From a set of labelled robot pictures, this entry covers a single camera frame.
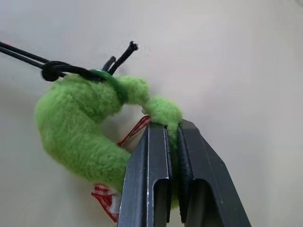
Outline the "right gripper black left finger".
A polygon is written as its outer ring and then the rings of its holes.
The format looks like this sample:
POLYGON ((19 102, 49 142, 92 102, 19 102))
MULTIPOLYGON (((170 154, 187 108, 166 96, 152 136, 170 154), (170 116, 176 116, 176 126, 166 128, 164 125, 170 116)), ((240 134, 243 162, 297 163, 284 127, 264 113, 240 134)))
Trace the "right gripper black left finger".
POLYGON ((164 126, 149 123, 127 163, 119 227, 165 227, 172 197, 172 166, 164 126))

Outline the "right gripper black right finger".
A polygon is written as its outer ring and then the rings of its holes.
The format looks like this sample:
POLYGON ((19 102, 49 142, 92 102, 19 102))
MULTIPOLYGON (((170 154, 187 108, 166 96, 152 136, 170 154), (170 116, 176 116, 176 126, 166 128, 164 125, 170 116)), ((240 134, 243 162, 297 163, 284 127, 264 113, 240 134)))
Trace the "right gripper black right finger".
POLYGON ((179 209, 186 227, 249 227, 223 160, 190 121, 178 127, 179 209))

